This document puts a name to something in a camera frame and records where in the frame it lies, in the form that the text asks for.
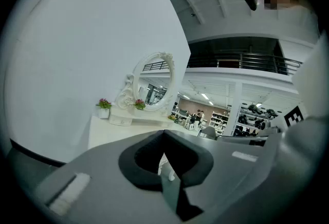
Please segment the ornate white mirror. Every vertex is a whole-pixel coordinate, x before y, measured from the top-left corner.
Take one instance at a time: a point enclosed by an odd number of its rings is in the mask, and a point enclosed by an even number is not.
[[[172,123],[167,118],[175,82],[172,54],[149,55],[127,77],[125,88],[111,108],[110,123],[128,126],[133,119],[160,121],[163,125]],[[145,107],[139,108],[137,100]]]
[[[143,59],[134,71],[134,98],[145,103],[145,111],[162,108],[170,100],[174,81],[172,55],[157,52]]]

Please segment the white wall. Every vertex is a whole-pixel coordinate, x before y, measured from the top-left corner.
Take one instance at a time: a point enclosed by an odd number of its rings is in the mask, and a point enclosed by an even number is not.
[[[31,11],[40,0],[17,0],[7,18],[0,38],[0,98],[5,98],[5,79],[17,37],[21,33]],[[5,102],[0,101],[0,148],[6,156],[11,150],[9,128],[7,126]]]
[[[178,103],[179,103],[179,101],[180,101],[180,97],[179,97],[179,96],[177,96],[177,97],[176,97],[176,100],[175,100],[175,103],[177,103],[177,104],[178,104]]]
[[[139,91],[139,97],[145,101],[146,99],[146,96],[148,95],[149,93],[149,90],[147,89],[149,86],[149,83],[144,80],[144,79],[141,79],[139,78],[138,80],[138,91]]]
[[[297,94],[290,76],[249,69],[236,68],[187,68],[184,80],[213,80],[214,82],[242,82]]]
[[[163,62],[163,59],[161,59],[161,58],[159,58],[159,57],[155,57],[155,58],[151,59],[151,60],[148,62],[148,64],[149,64],[149,63],[155,63],[155,62]]]
[[[284,58],[305,62],[311,54],[313,47],[304,46],[295,42],[279,40]]]
[[[113,101],[126,74],[157,51],[179,62],[176,95],[190,50],[170,0],[41,0],[6,76],[11,138],[40,155],[71,161],[87,149],[98,100]]]
[[[313,117],[329,115],[329,41],[325,31],[308,60],[292,77],[307,113]]]

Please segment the small white plant pot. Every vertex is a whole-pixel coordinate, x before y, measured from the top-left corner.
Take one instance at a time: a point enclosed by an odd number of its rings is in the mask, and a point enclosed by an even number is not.
[[[108,119],[109,109],[104,109],[104,108],[98,109],[98,117],[101,119]]]

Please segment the potted flower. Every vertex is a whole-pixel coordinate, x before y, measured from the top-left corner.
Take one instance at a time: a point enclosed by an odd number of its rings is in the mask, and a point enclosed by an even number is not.
[[[109,109],[111,108],[111,103],[106,99],[100,99],[99,103],[96,104],[100,108],[98,109],[98,117],[102,119],[107,119],[109,117]]]
[[[138,109],[138,110],[144,110],[144,108],[145,108],[145,103],[143,102],[142,99],[138,99],[138,100],[135,102],[134,105],[135,105],[136,109]]]
[[[168,119],[172,120],[172,121],[175,121],[175,116],[174,115],[169,115],[168,116]]]

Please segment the gray plastic surface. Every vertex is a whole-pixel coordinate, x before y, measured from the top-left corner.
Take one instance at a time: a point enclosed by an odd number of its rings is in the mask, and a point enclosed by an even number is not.
[[[229,196],[238,183],[254,167],[253,162],[232,157],[234,151],[259,156],[258,146],[213,141],[172,131],[206,148],[214,158],[214,167],[205,181],[186,193],[190,203],[207,210],[219,198]],[[133,186],[119,170],[118,158],[128,146],[154,132],[104,144],[59,168],[37,187],[35,194],[46,202],[74,173],[86,173],[92,178],[88,187],[65,218],[76,223],[180,223],[161,192],[141,190]]]
[[[312,179],[328,144],[328,128],[327,118],[308,119],[290,127],[282,137],[270,136],[256,166],[234,192],[189,223],[254,224],[273,220]],[[271,148],[277,137],[279,144]]]
[[[237,143],[237,144],[249,144],[250,141],[266,141],[267,136],[263,137],[237,137],[237,136],[222,136],[217,139],[217,141]]]

